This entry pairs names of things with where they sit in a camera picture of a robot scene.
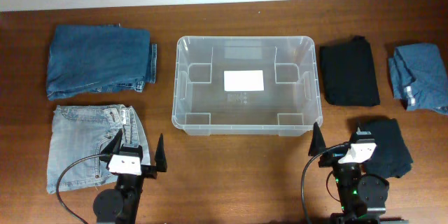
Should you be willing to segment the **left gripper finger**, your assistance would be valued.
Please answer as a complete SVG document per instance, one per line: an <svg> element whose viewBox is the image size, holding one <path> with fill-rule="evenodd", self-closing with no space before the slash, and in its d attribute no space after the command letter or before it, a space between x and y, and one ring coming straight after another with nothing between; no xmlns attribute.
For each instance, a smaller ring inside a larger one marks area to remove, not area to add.
<svg viewBox="0 0 448 224"><path fill-rule="evenodd" d="M118 151L121 147L121 141L123 137L123 130L119 129L117 134L114 136L111 142L101 151L101 154L118 154Z"/></svg>
<svg viewBox="0 0 448 224"><path fill-rule="evenodd" d="M166 159L166 155L165 155L163 134L160 135L158 143L157 143L157 149L155 152L155 166L156 166L157 172L166 172L167 171L167 159Z"/></svg>

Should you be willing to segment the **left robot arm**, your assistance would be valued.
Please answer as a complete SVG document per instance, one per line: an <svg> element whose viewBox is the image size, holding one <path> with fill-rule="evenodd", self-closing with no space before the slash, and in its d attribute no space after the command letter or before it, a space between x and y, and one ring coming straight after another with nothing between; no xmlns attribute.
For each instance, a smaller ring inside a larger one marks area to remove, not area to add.
<svg viewBox="0 0 448 224"><path fill-rule="evenodd" d="M98 194L93 211L98 223L135 223L145 179L156 179L167 171L164 139L160 136L155 152L155 164L142 164L143 147L122 142L119 130L112 141L100 152L99 158L108 171L116 175L116 185Z"/></svg>

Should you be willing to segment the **large black garment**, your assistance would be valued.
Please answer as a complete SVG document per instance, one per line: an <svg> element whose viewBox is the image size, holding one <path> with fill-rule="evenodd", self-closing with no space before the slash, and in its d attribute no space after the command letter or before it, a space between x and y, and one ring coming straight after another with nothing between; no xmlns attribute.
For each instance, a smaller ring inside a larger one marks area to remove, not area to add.
<svg viewBox="0 0 448 224"><path fill-rule="evenodd" d="M325 99L336 106L380 105L370 43L363 36L319 48Z"/></svg>

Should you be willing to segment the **blue shirt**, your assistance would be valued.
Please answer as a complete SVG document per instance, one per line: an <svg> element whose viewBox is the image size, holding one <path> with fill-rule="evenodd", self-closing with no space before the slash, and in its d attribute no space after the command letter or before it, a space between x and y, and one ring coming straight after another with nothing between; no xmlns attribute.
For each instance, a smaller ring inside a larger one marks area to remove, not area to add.
<svg viewBox="0 0 448 224"><path fill-rule="evenodd" d="M432 110L447 115L447 71L432 43L402 45L388 59L393 97L407 111Z"/></svg>

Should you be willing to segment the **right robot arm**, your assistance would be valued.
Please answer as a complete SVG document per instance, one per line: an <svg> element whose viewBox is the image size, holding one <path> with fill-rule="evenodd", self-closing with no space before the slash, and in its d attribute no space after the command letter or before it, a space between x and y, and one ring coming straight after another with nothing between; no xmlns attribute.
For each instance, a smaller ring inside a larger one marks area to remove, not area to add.
<svg viewBox="0 0 448 224"><path fill-rule="evenodd" d="M350 140L327 147L319 124L314 123L308 153L311 159L304 170L315 160L320 168L332 169L342 211L332 213L330 223L379 223L380 216L386 213L389 182L375 174L364 174L361 169L376 147L373 135L361 129Z"/></svg>

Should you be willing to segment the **small dark garment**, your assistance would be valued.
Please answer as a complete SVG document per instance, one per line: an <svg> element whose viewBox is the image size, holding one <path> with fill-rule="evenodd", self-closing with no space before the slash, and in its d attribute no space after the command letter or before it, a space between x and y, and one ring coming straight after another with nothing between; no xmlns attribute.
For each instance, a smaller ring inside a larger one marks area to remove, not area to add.
<svg viewBox="0 0 448 224"><path fill-rule="evenodd" d="M401 178L412 169L413 159L396 119L372 120L363 129L373 135L377 147L364 163L365 171L384 179Z"/></svg>

